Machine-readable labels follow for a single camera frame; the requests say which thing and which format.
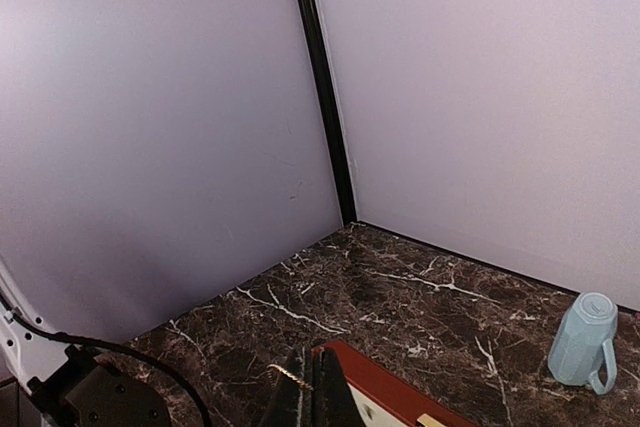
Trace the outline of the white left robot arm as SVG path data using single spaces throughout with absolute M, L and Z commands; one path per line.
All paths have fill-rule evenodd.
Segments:
M 164 399 L 151 386 L 99 361 L 94 347 L 38 334 L 50 329 L 2 264 L 2 355 L 45 426 L 171 424 Z

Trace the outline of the light blue faceted mug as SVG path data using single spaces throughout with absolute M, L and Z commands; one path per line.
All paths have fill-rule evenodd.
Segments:
M 568 386 L 590 385 L 597 395 L 608 394 L 618 372 L 613 343 L 617 327 L 618 308 L 609 297 L 581 293 L 563 315 L 548 355 L 553 378 Z

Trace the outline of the red jewelry box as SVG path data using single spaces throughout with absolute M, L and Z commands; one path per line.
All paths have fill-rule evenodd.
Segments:
M 333 349 L 365 426 L 476 426 L 343 340 L 314 347 Z

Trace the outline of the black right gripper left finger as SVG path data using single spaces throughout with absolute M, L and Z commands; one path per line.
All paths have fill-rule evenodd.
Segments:
M 283 365 L 267 366 L 273 375 L 273 392 L 259 426 L 312 425 L 312 353 L 309 347 L 291 351 Z

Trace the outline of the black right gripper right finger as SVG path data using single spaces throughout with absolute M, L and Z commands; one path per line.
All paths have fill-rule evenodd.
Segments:
M 365 426 L 333 348 L 319 347 L 314 351 L 312 380 L 313 426 Z

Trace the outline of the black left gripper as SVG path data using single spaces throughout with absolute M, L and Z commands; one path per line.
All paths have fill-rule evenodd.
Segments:
M 169 426 L 158 392 L 87 349 L 68 347 L 63 363 L 42 381 L 28 381 L 28 397 L 50 426 Z

